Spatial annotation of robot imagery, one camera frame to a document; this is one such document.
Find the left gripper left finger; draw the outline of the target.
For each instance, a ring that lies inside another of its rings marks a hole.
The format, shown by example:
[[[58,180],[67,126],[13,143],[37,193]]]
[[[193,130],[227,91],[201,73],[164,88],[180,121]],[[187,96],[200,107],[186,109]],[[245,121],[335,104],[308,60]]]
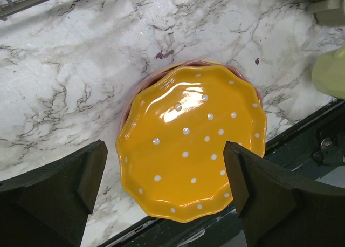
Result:
[[[98,140],[1,181],[1,246],[80,246],[107,154]]]

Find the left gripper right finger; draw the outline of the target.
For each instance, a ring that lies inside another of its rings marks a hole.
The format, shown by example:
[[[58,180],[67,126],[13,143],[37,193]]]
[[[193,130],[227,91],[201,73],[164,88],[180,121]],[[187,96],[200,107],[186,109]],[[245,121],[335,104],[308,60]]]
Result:
[[[247,246],[344,246],[344,189],[311,180],[235,142],[224,162]]]

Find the light green ceramic mug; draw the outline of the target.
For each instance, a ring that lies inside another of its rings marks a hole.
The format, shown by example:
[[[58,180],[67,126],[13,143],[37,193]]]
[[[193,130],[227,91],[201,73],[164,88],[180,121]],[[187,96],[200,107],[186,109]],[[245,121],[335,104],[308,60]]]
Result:
[[[344,100],[344,45],[318,57],[312,82],[319,92]]]

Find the grey ceramic mug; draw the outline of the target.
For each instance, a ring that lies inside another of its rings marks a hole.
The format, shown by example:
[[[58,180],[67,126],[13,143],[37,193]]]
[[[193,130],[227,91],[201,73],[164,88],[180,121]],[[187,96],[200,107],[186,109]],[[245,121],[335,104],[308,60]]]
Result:
[[[308,12],[315,14],[317,21],[328,27],[344,26],[344,0],[324,0],[312,3]]]

